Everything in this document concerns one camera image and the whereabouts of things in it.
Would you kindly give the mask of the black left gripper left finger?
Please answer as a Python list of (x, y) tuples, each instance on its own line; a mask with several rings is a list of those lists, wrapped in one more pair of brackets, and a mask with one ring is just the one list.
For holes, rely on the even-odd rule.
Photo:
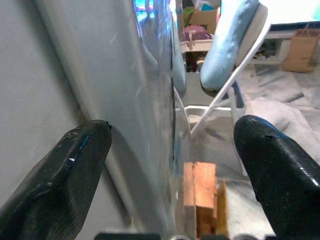
[(81, 231), (112, 143), (92, 120), (68, 131), (0, 209), (3, 240), (73, 240)]

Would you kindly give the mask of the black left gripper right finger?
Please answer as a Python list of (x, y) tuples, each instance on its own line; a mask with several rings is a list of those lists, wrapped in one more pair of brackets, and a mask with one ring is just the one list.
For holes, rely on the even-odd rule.
[(320, 166), (267, 120), (245, 115), (233, 128), (237, 153), (277, 239), (320, 238)]

